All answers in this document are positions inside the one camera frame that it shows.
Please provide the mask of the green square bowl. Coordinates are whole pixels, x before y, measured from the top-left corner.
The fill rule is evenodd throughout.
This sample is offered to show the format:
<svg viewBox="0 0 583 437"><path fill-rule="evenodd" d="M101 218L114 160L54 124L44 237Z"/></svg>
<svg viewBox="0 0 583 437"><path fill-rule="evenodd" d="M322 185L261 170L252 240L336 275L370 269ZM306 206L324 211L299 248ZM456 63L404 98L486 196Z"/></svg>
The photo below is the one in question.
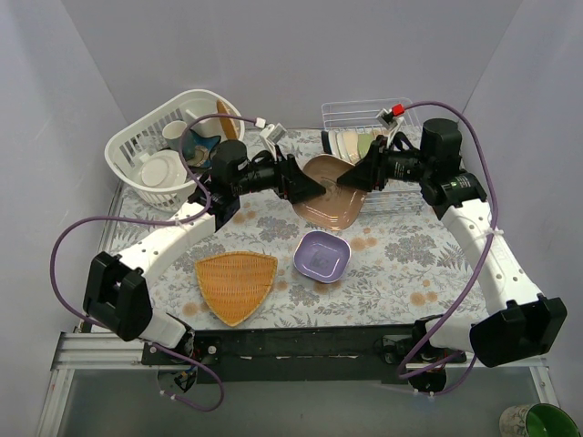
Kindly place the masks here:
<svg viewBox="0 0 583 437"><path fill-rule="evenodd" d="M363 133L358 135L357 141L357 151L359 158L364 158L371 146L371 143L375 140L375 136L372 133Z"/></svg>

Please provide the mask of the beige square bowl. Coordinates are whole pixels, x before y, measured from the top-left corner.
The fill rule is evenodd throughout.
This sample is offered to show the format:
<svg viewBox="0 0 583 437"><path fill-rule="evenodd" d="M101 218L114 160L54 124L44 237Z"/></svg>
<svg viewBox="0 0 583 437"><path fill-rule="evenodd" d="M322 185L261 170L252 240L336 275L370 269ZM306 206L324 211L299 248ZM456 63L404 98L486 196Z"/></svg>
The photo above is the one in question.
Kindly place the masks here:
<svg viewBox="0 0 583 437"><path fill-rule="evenodd" d="M351 164L356 164L360 161L360 154L358 149L359 134L355 131L343 131L336 135L338 149L341 159Z"/></svg>

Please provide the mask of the pink square bowl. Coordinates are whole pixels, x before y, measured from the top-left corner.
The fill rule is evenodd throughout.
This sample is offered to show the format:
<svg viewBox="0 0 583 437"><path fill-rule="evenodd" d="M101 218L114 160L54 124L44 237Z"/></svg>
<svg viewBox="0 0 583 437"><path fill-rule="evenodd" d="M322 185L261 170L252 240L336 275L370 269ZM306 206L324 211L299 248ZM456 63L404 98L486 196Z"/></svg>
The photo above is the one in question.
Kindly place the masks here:
<svg viewBox="0 0 583 437"><path fill-rule="evenodd" d="M325 187L317 198L293 205L295 213L315 226L329 230L344 230L357 219L367 192L337 184L337 178L353 168L353 164L331 155L311 158L303 172Z"/></svg>

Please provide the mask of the watermelon pattern plate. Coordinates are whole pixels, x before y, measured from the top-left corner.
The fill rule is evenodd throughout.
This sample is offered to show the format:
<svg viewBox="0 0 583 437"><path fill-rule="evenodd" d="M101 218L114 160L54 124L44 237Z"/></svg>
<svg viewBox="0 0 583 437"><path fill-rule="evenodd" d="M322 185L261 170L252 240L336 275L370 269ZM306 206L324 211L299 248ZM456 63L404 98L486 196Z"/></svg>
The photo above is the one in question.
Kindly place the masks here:
<svg viewBox="0 0 583 437"><path fill-rule="evenodd" d="M328 142L332 154L341 160L346 160L343 141L339 139L339 135L336 132L328 132Z"/></svg>

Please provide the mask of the red rimmed beige plate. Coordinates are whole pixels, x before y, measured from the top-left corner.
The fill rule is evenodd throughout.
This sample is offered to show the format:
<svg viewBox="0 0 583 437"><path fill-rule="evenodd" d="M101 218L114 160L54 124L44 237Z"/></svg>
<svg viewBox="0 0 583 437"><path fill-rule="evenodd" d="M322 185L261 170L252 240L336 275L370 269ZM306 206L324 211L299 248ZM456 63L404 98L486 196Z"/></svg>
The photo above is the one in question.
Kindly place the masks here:
<svg viewBox="0 0 583 437"><path fill-rule="evenodd" d="M329 141L329 133L326 130L321 131L322 150L327 155L332 155L332 149Z"/></svg>

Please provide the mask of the purple square bowl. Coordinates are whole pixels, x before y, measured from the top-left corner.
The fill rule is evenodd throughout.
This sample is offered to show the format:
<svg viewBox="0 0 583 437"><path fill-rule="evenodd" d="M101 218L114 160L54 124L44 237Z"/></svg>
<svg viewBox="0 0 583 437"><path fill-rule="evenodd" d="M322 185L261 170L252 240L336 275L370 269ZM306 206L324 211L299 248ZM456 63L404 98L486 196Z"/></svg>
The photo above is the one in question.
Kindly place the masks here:
<svg viewBox="0 0 583 437"><path fill-rule="evenodd" d="M303 276L324 284L338 281L352 256L350 245L333 234L313 230L306 233L293 255L293 265Z"/></svg>

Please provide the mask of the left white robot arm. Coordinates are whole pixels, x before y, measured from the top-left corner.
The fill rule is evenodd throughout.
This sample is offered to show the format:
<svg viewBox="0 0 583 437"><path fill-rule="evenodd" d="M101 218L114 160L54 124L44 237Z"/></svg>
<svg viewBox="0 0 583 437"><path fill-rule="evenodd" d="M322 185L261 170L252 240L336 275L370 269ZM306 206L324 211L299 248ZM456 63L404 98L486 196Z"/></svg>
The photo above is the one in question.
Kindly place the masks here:
<svg viewBox="0 0 583 437"><path fill-rule="evenodd" d="M156 342L176 364L193 355L189 327L154 308L149 286L200 240L228 223L240 209L240 196L271 189L296 204L325 192L303 173L294 155L263 150L249 158L239 140L224 141L212 150L210 169L201 182L166 227L117 255L101 252L94 257L83 302L84 311L120 339Z"/></svg>

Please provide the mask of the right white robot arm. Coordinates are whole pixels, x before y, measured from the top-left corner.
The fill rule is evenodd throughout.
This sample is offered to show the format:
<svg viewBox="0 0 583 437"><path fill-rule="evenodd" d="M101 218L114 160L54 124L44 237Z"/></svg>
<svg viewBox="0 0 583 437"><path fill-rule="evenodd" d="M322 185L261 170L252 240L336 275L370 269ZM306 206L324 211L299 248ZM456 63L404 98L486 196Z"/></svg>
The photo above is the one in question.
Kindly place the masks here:
<svg viewBox="0 0 583 437"><path fill-rule="evenodd" d="M452 311L416 322L412 352L433 361L445 349L474 354L492 368L548 353L568 315L559 298L547 298L524 272L494 222L494 199L462 169L462 134L456 122L424 122L419 147L403 133L378 136L339 185L371 192L390 179L415 182L424 201L453 235L486 302L481 321Z"/></svg>

